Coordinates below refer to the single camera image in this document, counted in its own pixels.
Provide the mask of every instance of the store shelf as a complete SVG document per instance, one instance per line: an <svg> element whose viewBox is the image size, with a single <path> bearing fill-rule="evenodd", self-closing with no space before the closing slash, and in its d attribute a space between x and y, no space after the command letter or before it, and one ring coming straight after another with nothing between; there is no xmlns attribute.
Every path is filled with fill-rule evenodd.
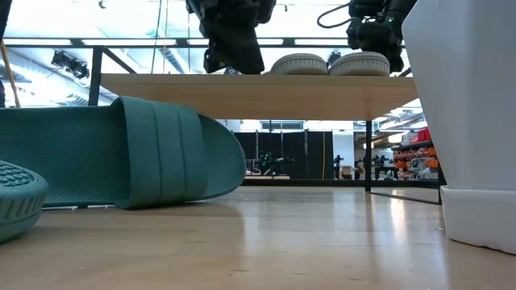
<svg viewBox="0 0 516 290"><path fill-rule="evenodd" d="M403 151L403 150L409 150L409 149L419 149L421 147L433 147L434 143L432 141L425 141L420 143L414 143L406 146L400 146L400 147L394 147L391 148L392 151Z"/></svg>
<svg viewBox="0 0 516 290"><path fill-rule="evenodd" d="M418 97L411 77L103 74L102 86L221 119L373 120Z"/></svg>

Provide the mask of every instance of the slide sandal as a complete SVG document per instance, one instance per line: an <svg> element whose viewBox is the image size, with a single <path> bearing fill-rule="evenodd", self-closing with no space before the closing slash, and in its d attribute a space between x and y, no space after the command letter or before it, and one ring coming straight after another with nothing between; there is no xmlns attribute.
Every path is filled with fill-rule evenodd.
<svg viewBox="0 0 516 290"><path fill-rule="evenodd" d="M389 60L376 52L357 52L340 57L331 64L330 76L379 76L390 74Z"/></svg>
<svg viewBox="0 0 516 290"><path fill-rule="evenodd" d="M322 75L328 74L326 61L311 53L283 56L271 68L272 75Z"/></svg>
<svg viewBox="0 0 516 290"><path fill-rule="evenodd" d="M38 221L47 190L47 181L37 173L0 161L0 243Z"/></svg>
<svg viewBox="0 0 516 290"><path fill-rule="evenodd" d="M133 97L0 110L0 139L0 160L47 180L44 206L154 208L221 196L245 176L242 148L222 124Z"/></svg>

